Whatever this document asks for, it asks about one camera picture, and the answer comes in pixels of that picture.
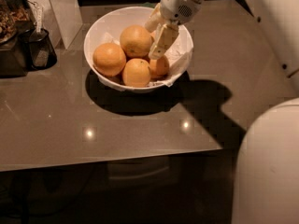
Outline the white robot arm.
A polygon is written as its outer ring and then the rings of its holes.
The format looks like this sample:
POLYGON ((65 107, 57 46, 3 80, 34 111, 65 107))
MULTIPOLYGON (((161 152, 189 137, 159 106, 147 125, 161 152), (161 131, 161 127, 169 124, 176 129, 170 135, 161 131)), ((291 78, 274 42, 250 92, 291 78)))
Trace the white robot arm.
MULTIPOLYGON (((151 59, 162 57, 204 0, 160 0, 146 22, 155 32, 151 59)), ((245 0, 285 75, 298 85, 299 0, 245 0)), ((299 224, 299 98, 268 109, 250 126, 237 154, 232 224, 299 224)))

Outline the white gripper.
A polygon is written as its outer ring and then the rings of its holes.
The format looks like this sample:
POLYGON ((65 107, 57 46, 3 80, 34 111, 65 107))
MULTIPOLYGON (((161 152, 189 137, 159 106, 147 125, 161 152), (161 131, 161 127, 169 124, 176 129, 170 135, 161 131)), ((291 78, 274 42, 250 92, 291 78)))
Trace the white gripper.
POLYGON ((178 25, 189 22, 201 8, 193 0, 161 0, 145 23, 145 28, 155 32, 149 51, 152 60, 158 60, 170 49, 178 38, 178 25), (177 25, 164 23, 164 20, 177 25))

